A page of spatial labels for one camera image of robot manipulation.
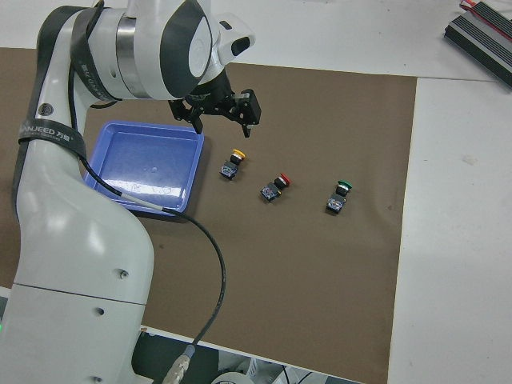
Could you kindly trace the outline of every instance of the white tabletop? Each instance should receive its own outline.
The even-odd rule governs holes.
[[[487,3],[512,17],[510,2]],[[0,46],[34,48],[44,17],[64,4],[92,2],[0,2]],[[256,33],[238,62],[420,77],[388,383],[510,382],[510,92],[443,39],[462,12],[458,1],[214,0],[212,7]]]

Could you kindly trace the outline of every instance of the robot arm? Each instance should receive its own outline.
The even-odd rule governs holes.
[[[248,135],[258,102],[252,90],[234,94],[224,66],[253,43],[239,20],[217,20],[202,0],[65,6],[45,20],[20,129],[21,254],[2,319],[0,382],[151,382],[133,372],[131,355],[153,247],[132,214],[82,181],[86,112],[100,101],[169,100],[197,131],[200,114],[219,114]],[[182,368],[171,373],[176,381]]]

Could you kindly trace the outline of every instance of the black velcro strap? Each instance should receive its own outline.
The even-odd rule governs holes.
[[[25,120],[19,129],[18,141],[33,139],[54,142],[75,152],[80,158],[86,158],[86,144],[80,132],[60,122],[42,118]]]
[[[78,14],[71,34],[71,65],[89,92],[104,102],[119,100],[102,84],[89,47],[89,34],[102,12],[102,7],[88,8]]]

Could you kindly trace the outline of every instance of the cable connector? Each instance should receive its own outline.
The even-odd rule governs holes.
[[[179,384],[185,376],[186,370],[189,369],[190,359],[194,356],[195,348],[189,344],[185,348],[185,352],[177,358],[166,377],[163,379],[162,384]]]

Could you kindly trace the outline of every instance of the blue plastic bin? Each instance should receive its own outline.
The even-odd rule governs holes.
[[[112,121],[103,126],[90,165],[116,189],[183,212],[203,143],[202,134],[183,126]],[[97,184],[89,174],[84,180],[136,215],[160,219],[173,216],[123,200]]]

